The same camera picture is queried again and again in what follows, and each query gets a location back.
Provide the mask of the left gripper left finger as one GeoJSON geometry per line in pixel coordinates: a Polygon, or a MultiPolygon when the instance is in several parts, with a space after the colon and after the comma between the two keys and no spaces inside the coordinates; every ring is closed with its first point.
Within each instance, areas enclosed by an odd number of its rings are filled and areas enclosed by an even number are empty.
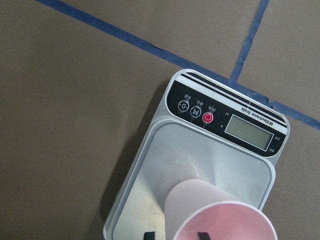
{"type": "Polygon", "coordinates": [[[147,231],[143,235],[143,240],[155,240],[155,232],[147,231]]]}

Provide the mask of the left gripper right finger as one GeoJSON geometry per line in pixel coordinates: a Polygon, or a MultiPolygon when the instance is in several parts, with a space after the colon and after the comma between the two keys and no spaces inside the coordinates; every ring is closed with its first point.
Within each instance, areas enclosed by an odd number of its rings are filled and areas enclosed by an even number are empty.
{"type": "Polygon", "coordinates": [[[199,240],[211,240],[208,232],[198,232],[197,236],[199,240]]]}

